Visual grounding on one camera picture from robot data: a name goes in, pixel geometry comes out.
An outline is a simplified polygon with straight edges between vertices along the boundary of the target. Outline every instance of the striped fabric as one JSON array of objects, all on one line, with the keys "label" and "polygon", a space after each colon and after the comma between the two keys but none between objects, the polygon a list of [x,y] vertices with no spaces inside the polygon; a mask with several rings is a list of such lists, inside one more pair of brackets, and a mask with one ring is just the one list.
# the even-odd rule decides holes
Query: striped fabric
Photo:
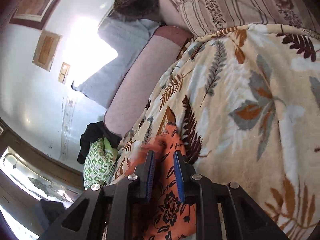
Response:
[{"label": "striped fabric", "polygon": [[320,32],[302,0],[172,0],[190,31],[204,36],[233,26],[285,24]]}]

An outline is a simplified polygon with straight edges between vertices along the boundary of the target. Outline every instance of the glass panel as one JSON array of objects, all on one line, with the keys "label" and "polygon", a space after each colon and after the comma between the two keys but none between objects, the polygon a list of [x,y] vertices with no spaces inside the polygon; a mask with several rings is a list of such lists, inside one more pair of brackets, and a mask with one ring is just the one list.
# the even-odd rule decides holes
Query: glass panel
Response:
[{"label": "glass panel", "polygon": [[0,158],[0,169],[34,198],[59,201],[69,207],[81,194],[46,176],[8,147]]},{"label": "glass panel", "polygon": [[10,216],[10,214],[7,211],[5,211],[2,206],[0,206],[0,211],[4,219],[7,221],[12,232],[16,235],[16,237],[19,240],[36,240],[39,238],[39,236],[25,228],[22,224],[20,224],[17,220]]}]

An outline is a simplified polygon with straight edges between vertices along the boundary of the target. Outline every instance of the black flower print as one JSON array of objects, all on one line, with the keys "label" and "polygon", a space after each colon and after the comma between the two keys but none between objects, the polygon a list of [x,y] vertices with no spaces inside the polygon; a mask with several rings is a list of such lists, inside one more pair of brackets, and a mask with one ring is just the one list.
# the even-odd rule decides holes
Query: black flower print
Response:
[{"label": "black flower print", "polygon": [[179,212],[181,206],[181,202],[178,197],[175,197],[174,193],[170,191],[169,194],[166,195],[164,200],[164,207],[166,208],[164,211],[164,215],[162,216],[162,220],[173,227],[174,223],[177,221],[177,212]]}]

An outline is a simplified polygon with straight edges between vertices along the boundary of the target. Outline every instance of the green and white patterned bag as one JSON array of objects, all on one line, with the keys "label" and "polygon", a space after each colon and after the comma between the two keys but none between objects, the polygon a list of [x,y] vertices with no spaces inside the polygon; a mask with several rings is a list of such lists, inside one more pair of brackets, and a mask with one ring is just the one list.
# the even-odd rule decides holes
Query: green and white patterned bag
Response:
[{"label": "green and white patterned bag", "polygon": [[112,174],[117,155],[117,149],[111,147],[107,138],[100,138],[90,144],[89,153],[83,165],[85,189],[88,189],[94,183],[103,185]]}]

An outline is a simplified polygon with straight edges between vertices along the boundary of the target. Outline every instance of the leaf print blanket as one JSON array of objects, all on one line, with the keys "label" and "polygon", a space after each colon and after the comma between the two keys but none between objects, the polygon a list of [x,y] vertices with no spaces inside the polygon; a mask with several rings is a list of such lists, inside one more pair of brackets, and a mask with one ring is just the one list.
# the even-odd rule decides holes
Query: leaf print blanket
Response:
[{"label": "leaf print blanket", "polygon": [[317,33],[249,24],[197,38],[121,142],[112,183],[168,122],[198,173],[238,182],[290,239],[308,238],[320,220]]}]

